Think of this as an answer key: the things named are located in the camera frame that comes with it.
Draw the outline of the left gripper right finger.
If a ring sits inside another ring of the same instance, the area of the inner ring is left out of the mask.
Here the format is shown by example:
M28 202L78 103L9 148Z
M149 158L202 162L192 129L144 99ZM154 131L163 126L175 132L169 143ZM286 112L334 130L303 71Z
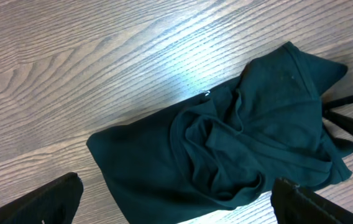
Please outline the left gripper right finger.
M278 224L353 224L353 213L286 179L275 180L270 197Z

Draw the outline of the black t-shirt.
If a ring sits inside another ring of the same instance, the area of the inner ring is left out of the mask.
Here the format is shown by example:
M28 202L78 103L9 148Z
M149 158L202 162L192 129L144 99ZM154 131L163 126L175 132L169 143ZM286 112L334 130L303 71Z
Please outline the black t-shirt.
M311 190L351 176L353 142L333 139L321 95L344 64L285 43L241 76L87 141L130 223L180 223L233 210L285 177Z

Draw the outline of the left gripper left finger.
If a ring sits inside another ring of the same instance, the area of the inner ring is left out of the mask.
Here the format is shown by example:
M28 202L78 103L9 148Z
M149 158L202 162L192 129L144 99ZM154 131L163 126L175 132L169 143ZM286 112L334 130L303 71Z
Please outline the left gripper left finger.
M71 224L83 190L78 174L69 172L0 207L0 224Z

